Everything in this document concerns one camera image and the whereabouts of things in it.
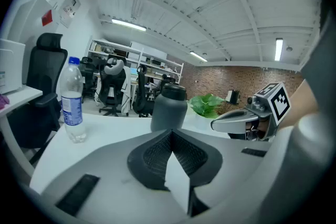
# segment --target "clear plastic bottle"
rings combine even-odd
[[[65,128],[74,143],[82,142],[86,137],[81,102],[83,81],[78,66],[79,59],[69,57],[69,66],[60,79]]]

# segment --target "purple object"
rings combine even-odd
[[[6,104],[9,104],[9,99],[7,96],[0,94],[0,109],[3,109]]]

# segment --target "gray tumbler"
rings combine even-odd
[[[166,83],[162,93],[155,99],[152,132],[182,127],[188,109],[184,87]]]

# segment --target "blue and white label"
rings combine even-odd
[[[82,98],[62,97],[62,107],[64,122],[70,126],[76,126],[83,121],[82,117]]]

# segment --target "ceiling light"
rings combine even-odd
[[[139,26],[139,25],[135,25],[135,24],[131,24],[131,23],[127,23],[127,22],[124,22],[122,20],[112,19],[112,22],[114,24],[117,24],[117,25],[123,25],[123,26],[127,26],[127,27],[131,27],[131,28],[140,30],[140,31],[146,31],[145,27],[142,27],[142,26]]]
[[[284,40],[282,38],[277,38],[275,40],[275,61],[280,61],[280,57],[281,57],[281,52],[282,52],[282,44],[284,43]]]
[[[190,52],[191,55],[197,57],[198,59],[204,61],[204,62],[207,62],[207,60],[205,60],[204,58],[202,58],[201,56],[197,55],[196,53],[194,53],[193,51]]]

